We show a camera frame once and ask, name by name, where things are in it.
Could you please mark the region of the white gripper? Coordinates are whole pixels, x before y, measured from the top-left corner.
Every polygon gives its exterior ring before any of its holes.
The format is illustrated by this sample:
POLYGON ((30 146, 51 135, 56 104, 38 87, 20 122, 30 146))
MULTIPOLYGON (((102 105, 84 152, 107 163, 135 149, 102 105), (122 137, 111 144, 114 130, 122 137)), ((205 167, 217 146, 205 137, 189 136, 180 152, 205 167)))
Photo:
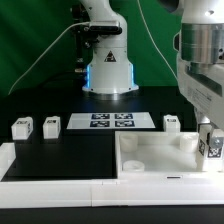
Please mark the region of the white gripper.
POLYGON ((197 132, 224 131, 223 30, 182 29, 177 53, 180 93, 195 107, 197 132))

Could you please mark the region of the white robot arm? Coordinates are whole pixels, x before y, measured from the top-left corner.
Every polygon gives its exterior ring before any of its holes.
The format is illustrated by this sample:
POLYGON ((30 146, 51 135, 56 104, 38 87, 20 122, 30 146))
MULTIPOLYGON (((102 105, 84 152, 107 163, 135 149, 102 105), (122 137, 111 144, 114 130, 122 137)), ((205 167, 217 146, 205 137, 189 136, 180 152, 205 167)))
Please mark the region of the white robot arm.
MULTIPOLYGON (((180 93, 224 131, 224 0, 157 0, 169 13, 180 15, 177 33, 177 82, 180 93)), ((138 89, 127 57, 127 23, 109 0, 80 0, 96 36, 83 90, 120 96, 138 89)))

